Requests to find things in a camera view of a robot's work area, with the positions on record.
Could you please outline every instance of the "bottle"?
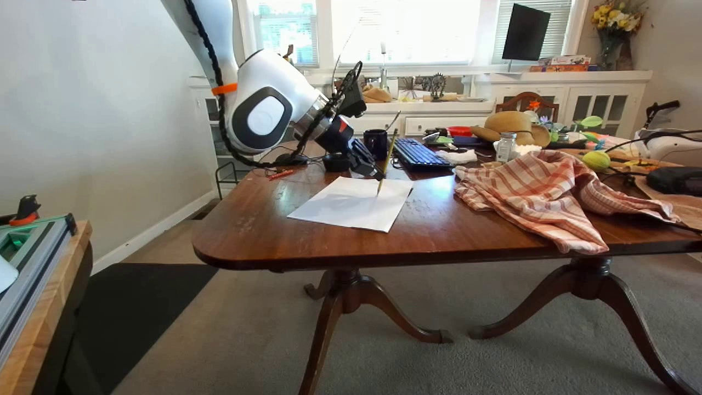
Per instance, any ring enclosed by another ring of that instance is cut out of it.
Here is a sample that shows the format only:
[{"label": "bottle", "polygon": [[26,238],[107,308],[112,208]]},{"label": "bottle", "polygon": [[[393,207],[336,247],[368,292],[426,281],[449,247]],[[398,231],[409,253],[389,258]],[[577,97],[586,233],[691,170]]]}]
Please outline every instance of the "bottle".
[{"label": "bottle", "polygon": [[501,163],[509,163],[517,154],[517,133],[502,132],[502,139],[497,143],[497,154]]}]

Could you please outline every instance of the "pink cloth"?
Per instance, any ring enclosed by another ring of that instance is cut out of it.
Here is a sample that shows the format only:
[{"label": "pink cloth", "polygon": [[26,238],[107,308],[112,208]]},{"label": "pink cloth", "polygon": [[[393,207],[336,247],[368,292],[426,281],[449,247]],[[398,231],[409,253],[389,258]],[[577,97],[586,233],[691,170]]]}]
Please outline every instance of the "pink cloth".
[{"label": "pink cloth", "polygon": [[625,196],[604,185],[577,155],[543,149],[507,164],[458,166],[456,198],[475,211],[493,208],[524,231],[544,234],[562,253],[604,255],[608,244],[586,211],[644,213],[674,224],[667,205]]}]

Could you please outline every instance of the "vase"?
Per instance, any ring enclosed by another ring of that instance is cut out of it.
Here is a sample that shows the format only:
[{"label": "vase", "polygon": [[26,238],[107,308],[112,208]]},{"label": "vase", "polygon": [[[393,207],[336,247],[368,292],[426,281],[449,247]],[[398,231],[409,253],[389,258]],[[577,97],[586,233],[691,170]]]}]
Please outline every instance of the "vase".
[{"label": "vase", "polygon": [[600,30],[600,70],[631,70],[631,44],[627,34]]}]

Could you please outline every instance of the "flower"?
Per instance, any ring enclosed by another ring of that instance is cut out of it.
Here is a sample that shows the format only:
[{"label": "flower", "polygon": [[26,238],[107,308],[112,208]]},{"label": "flower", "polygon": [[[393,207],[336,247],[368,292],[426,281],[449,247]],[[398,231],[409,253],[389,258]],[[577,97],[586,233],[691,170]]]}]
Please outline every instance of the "flower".
[{"label": "flower", "polygon": [[644,5],[631,0],[605,0],[595,7],[592,12],[592,24],[597,30],[611,30],[611,34],[636,34],[644,19]]}]

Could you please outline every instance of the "window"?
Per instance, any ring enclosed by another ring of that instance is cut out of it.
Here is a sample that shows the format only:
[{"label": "window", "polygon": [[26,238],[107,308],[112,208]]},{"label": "window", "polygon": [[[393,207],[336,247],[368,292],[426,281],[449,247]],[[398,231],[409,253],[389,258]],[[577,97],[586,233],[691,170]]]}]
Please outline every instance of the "window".
[{"label": "window", "polygon": [[286,55],[293,46],[293,61],[318,65],[316,58],[316,0],[249,0],[254,48],[269,48]]},{"label": "window", "polygon": [[333,0],[343,63],[469,63],[481,0]]},{"label": "window", "polygon": [[[296,65],[489,65],[515,0],[237,0],[245,52],[294,44]],[[586,0],[517,0],[550,13],[543,55],[570,51]]]}]

